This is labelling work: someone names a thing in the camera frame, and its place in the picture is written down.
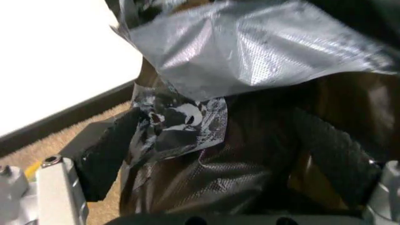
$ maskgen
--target textured plastic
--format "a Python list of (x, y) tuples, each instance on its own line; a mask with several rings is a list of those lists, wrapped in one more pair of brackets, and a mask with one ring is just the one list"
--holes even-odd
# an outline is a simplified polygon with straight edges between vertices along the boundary
[(306, 1), (216, 1), (174, 15), (120, 4), (123, 35), (165, 82), (194, 100), (338, 72), (398, 71), (396, 51)]

